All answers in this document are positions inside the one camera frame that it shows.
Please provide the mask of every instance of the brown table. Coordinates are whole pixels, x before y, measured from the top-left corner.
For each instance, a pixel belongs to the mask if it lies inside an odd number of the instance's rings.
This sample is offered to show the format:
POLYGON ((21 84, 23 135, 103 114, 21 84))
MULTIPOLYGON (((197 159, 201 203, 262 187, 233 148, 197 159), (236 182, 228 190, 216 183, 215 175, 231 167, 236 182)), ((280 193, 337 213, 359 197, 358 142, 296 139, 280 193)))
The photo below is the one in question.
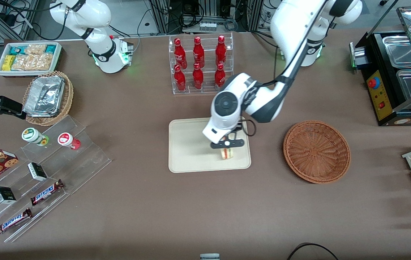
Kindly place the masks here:
MULTIPOLYGON (((16 242, 0 239, 0 258, 272 260, 316 242, 340 259, 411 259, 411 174, 401 158, 411 127, 378 127, 361 75, 348 71, 348 43, 364 31, 329 33, 279 117, 250 138, 250 168, 182 174, 168 169, 168 124, 210 116, 213 95, 172 94, 168 38, 143 38, 133 65, 117 74, 101 72, 83 41, 61 42, 60 69, 75 87, 70 114, 114 161, 16 242), (348 141, 351 166, 338 182, 310 184, 283 159, 285 132, 303 120, 327 122, 348 141)), ((269 81, 274 54, 235 33, 236 73, 269 81)), ((0 94, 22 100, 29 82, 0 77, 0 94)), ((0 148, 23 146, 28 126, 0 116, 0 148)))

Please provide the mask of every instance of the round basket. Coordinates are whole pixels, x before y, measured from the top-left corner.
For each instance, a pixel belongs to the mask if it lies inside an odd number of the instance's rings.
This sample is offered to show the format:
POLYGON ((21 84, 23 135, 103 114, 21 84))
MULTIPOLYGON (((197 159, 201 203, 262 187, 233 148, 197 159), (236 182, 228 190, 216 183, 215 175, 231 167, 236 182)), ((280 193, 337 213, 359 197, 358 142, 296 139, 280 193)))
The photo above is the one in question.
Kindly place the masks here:
MULTIPOLYGON (((72 106, 72 99, 73 99, 73 86, 72 82, 70 82, 69 78, 60 71, 53 71, 51 73, 46 73, 40 75, 38 77, 51 77, 51 76, 60 76, 65 80, 64 86, 64 93, 62 94, 62 101, 60 105, 60 112, 56 117, 29 117, 27 116, 25 120, 31 124, 41 125, 41 126, 50 126, 58 123, 62 120, 70 111, 70 107, 72 106)), ((29 96, 30 86, 32 86, 32 82, 27 87, 25 91, 24 98, 22 99, 22 105, 25 104, 27 97, 29 96)))
POLYGON ((284 138, 283 151, 287 163, 298 176, 318 184, 338 181, 351 161, 345 138, 321 121, 295 124, 284 138))

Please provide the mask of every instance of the coca-cola bottle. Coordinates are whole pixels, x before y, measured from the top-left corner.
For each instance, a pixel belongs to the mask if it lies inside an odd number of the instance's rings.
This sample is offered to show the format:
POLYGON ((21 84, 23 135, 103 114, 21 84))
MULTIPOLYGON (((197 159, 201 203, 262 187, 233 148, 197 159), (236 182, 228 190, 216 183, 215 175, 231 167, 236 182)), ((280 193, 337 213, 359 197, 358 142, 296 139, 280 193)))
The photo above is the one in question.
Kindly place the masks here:
POLYGON ((194 49, 192 50, 192 53, 194 54, 194 62, 199 63, 201 68, 203 68, 205 66, 205 54, 199 36, 194 37, 194 49))
POLYGON ((181 67, 178 64, 175 64, 175 84, 177 85, 177 89, 179 92, 186 91, 186 78, 184 77, 184 73, 181 71, 181 67))
POLYGON ((184 51, 184 48, 181 46, 181 40, 179 38, 176 38, 174 40, 175 43, 175 59, 177 61, 177 64, 181 66, 181 69, 186 69, 188 67, 188 63, 186 61, 186 52, 184 51))
POLYGON ((217 48, 215 49, 215 64, 217 66, 220 63, 225 64, 226 62, 226 45, 225 45, 225 37, 223 35, 218 36, 218 44, 217 48))
POLYGON ((198 62, 194 64, 194 72, 192 73, 194 78, 194 87, 197 90, 201 90, 204 86, 204 73, 202 72, 201 66, 198 62))
POLYGON ((223 84, 225 84, 225 72, 223 71, 223 64, 217 65, 217 71, 215 71, 215 89, 221 91, 223 84))

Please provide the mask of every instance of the red switch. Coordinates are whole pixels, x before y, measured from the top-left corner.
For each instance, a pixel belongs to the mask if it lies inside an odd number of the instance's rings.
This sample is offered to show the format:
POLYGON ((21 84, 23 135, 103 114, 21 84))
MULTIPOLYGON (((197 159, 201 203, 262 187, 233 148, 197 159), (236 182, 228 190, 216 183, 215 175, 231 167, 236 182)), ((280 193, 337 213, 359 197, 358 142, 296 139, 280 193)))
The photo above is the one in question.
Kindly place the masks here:
POLYGON ((377 81, 375 79, 371 79, 368 81, 368 87, 374 88, 377 85, 377 81))

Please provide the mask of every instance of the clear acrylic shelf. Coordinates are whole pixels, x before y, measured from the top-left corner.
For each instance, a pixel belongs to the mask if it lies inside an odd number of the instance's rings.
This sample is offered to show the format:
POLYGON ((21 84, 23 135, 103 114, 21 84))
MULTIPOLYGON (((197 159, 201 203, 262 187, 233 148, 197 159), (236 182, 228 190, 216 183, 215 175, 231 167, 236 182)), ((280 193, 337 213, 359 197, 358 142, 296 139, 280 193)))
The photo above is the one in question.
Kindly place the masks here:
POLYGON ((0 204, 0 225, 21 214, 27 208, 30 208, 33 217, 7 229, 0 235, 0 239, 3 239, 4 242, 15 241, 111 162, 103 150, 93 143, 84 129, 85 127, 79 122, 71 116, 67 116, 43 132, 50 138, 50 142, 46 146, 40 147, 29 143, 17 152, 22 155, 19 157, 20 164, 18 163, 18 166, 0 179, 0 186, 10 187, 17 202, 11 205, 0 204), (71 150, 59 145, 57 138, 63 132, 69 132, 80 140, 80 148, 71 150), (31 161, 42 165, 48 176, 46 181, 40 182, 32 179, 27 168, 27 164, 31 161), (45 201, 32 206, 30 199, 59 179, 65 186, 45 201))
POLYGON ((234 74, 234 60, 233 60, 233 34, 232 33, 215 33, 215 34, 200 34, 201 43, 204 47, 205 52, 205 66, 202 68, 204 73, 204 87, 202 90, 197 90, 194 87, 194 80, 192 78, 192 72, 194 71, 194 56, 192 50, 194 49, 194 38, 187 36, 170 36, 169 37, 169 57, 170 57, 170 74, 172 75, 172 90, 174 94, 199 94, 199 93, 212 93, 217 92, 215 90, 215 71, 217 70, 217 65, 215 64, 215 48, 218 44, 218 36, 225 36, 226 45, 226 62, 224 64, 223 70, 226 74, 226 79, 234 74), (184 76, 186 77, 186 91, 179 92, 174 78, 174 66, 176 64, 175 60, 175 45, 173 40, 175 38, 181 39, 181 45, 186 52, 186 61, 188 62, 188 67, 183 70, 184 76))

